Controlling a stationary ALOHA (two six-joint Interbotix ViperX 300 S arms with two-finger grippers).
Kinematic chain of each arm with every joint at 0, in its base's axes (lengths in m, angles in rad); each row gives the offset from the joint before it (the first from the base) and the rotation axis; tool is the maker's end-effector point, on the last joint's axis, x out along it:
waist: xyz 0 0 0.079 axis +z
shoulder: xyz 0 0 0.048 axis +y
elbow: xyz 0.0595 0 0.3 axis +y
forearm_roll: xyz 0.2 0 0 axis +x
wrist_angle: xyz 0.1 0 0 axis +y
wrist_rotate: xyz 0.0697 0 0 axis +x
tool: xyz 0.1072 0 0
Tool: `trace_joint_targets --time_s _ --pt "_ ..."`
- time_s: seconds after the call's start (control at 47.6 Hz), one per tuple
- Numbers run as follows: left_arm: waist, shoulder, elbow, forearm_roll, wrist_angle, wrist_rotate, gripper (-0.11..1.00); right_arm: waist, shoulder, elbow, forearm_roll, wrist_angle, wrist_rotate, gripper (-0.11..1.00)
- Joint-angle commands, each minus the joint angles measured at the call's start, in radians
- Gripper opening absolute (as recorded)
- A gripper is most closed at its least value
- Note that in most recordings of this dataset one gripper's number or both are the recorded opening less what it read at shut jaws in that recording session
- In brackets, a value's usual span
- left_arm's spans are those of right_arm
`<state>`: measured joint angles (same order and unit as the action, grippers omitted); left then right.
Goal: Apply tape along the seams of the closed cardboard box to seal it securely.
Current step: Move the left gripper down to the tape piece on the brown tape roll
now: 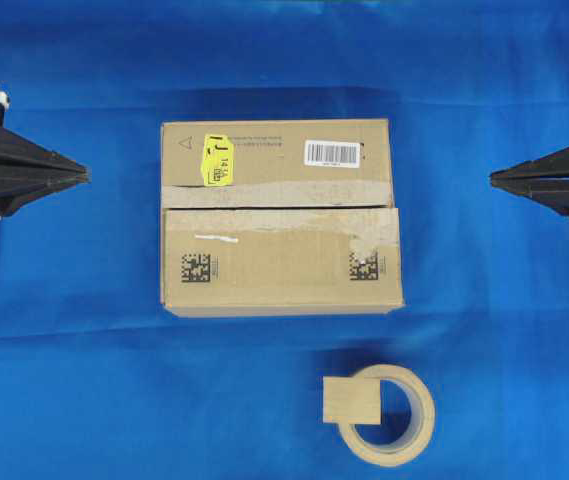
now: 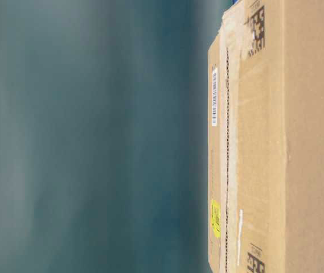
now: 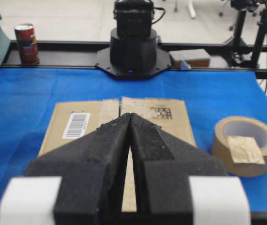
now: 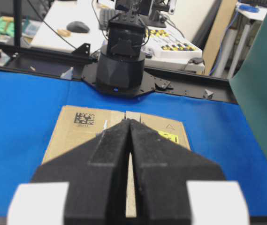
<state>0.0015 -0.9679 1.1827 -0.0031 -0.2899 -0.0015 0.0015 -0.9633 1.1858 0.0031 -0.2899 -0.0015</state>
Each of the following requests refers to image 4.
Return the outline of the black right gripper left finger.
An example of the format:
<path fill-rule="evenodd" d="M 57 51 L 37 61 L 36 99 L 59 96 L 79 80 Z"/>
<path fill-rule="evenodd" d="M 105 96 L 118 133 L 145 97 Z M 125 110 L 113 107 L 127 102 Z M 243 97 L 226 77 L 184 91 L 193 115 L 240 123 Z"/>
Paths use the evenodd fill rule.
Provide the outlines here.
<path fill-rule="evenodd" d="M 130 121 L 40 165 L 10 203 L 9 225 L 109 225 L 125 216 Z"/>

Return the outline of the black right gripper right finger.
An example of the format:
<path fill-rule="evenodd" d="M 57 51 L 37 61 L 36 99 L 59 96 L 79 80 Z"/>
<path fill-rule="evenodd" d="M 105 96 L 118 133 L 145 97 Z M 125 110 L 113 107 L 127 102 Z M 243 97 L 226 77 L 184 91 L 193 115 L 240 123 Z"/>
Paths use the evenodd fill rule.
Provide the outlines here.
<path fill-rule="evenodd" d="M 248 225 L 237 182 L 220 165 L 130 120 L 137 219 L 142 225 Z"/>

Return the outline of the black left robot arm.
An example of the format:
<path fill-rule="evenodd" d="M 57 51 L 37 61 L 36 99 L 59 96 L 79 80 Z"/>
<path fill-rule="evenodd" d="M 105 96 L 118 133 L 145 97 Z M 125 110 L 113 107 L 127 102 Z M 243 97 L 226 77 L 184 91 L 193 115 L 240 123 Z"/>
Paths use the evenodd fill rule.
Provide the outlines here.
<path fill-rule="evenodd" d="M 145 66 L 142 46 L 148 27 L 141 15 L 152 10 L 151 0 L 118 0 L 118 14 L 108 20 L 108 42 L 100 50 L 96 82 L 112 89 L 129 90 L 141 85 Z"/>

